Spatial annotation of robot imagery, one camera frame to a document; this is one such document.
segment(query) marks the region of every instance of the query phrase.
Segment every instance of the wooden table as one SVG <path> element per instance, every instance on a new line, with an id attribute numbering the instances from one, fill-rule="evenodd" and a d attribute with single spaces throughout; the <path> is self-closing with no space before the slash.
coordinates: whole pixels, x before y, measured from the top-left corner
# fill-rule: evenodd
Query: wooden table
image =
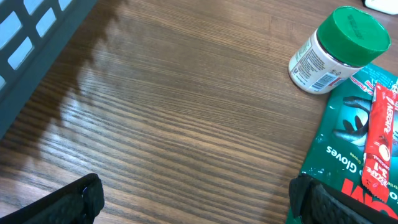
<path id="1" fill-rule="evenodd" d="M 99 0 L 0 143 L 0 216 L 95 172 L 96 223 L 283 223 L 328 98 L 287 64 L 343 5 Z"/>

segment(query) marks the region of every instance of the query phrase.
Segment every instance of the basket hole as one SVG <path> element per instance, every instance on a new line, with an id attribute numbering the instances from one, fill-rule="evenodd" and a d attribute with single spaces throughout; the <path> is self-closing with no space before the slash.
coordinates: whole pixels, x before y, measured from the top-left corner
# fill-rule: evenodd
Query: basket hole
<path id="1" fill-rule="evenodd" d="M 22 27 L 15 12 L 12 12 L 0 23 L 0 49 L 2 49 Z"/>
<path id="2" fill-rule="evenodd" d="M 58 0 L 58 3 L 60 4 L 61 10 L 65 10 L 69 4 L 72 2 L 72 0 Z"/>
<path id="3" fill-rule="evenodd" d="M 32 15 L 42 2 L 43 0 L 24 0 L 24 5 L 29 15 Z"/>
<path id="4" fill-rule="evenodd" d="M 50 8 L 36 25 L 36 30 L 39 33 L 40 37 L 43 37 L 45 33 L 47 33 L 47 31 L 50 29 L 54 22 L 55 15 L 52 8 Z"/>
<path id="5" fill-rule="evenodd" d="M 0 90 L 6 85 L 6 81 L 2 76 L 0 76 Z"/>
<path id="6" fill-rule="evenodd" d="M 10 64 L 14 70 L 17 70 L 32 49 L 32 42 L 30 41 L 29 37 L 26 37 L 17 50 L 15 50 L 15 52 L 12 53 L 12 55 L 8 58 L 8 64 Z"/>

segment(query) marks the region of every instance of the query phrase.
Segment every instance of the gray plastic basket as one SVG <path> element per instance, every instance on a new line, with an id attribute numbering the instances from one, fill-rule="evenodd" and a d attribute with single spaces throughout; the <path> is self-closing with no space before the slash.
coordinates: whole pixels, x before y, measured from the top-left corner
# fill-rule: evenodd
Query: gray plastic basket
<path id="1" fill-rule="evenodd" d="M 97 0 L 0 0 L 0 138 Z"/>

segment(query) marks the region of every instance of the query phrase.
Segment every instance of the red sachet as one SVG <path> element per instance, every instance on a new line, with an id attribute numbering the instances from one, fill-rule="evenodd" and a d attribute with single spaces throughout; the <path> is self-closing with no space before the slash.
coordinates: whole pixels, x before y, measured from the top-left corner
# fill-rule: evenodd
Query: red sachet
<path id="1" fill-rule="evenodd" d="M 376 84 L 365 145 L 362 184 L 376 197 L 387 202 L 390 174 L 394 110 L 397 95 Z"/>

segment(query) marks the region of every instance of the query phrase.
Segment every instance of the hand image on package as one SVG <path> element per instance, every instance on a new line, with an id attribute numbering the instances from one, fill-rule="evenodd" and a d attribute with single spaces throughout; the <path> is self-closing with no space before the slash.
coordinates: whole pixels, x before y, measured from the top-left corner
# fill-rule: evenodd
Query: hand image on package
<path id="1" fill-rule="evenodd" d="M 396 76 L 369 64 L 332 91 L 300 173 L 307 174 L 332 189 L 398 220 L 398 106 L 396 105 L 392 117 L 392 137 L 389 133 L 392 139 L 379 141 L 386 142 L 391 147 L 390 152 L 387 152 L 389 167 L 385 166 L 389 169 L 388 182 L 384 182 L 387 183 L 385 197 L 382 200 L 380 196 L 376 197 L 369 191 L 369 185 L 365 187 L 361 181 L 365 172 L 364 152 L 376 84 L 386 87 L 388 92 L 392 90 L 391 92 L 396 93 L 398 90 Z M 300 217 L 295 219 L 290 211 L 286 223 L 301 223 L 301 219 Z"/>

